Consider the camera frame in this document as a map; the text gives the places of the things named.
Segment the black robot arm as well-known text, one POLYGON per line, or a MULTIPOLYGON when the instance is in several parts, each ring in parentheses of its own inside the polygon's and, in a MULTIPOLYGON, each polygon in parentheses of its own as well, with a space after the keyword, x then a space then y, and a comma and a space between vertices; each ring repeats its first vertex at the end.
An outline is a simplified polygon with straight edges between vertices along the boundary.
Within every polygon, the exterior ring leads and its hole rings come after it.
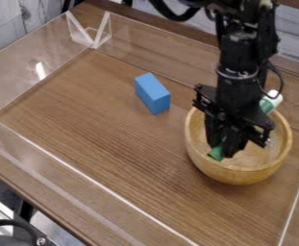
POLYGON ((217 25, 219 61, 217 85, 194 87, 193 106, 205 113, 207 143, 221 155, 233 158, 251 142, 263 147, 275 129, 259 102, 267 72, 275 67, 270 58, 278 52, 275 0, 179 0, 187 9, 177 14, 163 0, 150 0, 170 20, 185 22, 205 12, 217 25))

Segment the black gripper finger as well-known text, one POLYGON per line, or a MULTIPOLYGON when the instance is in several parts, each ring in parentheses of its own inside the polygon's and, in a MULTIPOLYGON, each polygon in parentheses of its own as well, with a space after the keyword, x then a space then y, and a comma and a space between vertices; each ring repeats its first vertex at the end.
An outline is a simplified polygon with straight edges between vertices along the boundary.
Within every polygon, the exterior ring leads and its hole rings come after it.
POLYGON ((235 126, 226 128, 225 140, 222 145, 222 153, 227 158, 233 158, 234 155, 242 151, 249 143, 249 131, 239 129, 235 126))
POLYGON ((207 143, 213 149, 223 153, 223 143, 226 139, 225 125, 210 115, 205 119, 207 143))

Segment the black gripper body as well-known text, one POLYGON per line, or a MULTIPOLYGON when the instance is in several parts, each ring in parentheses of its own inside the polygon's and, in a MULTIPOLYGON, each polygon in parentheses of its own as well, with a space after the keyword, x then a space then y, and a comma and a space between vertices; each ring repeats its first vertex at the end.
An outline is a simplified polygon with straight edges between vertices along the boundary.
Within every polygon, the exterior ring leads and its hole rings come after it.
POLYGON ((225 127, 235 126, 249 131, 249 142, 259 147, 266 146, 270 133, 275 128, 275 123, 259 107, 259 101, 253 100, 239 108, 233 108, 233 104, 222 105, 217 98, 217 88, 198 84, 194 87, 197 92, 193 106, 213 116, 225 127))

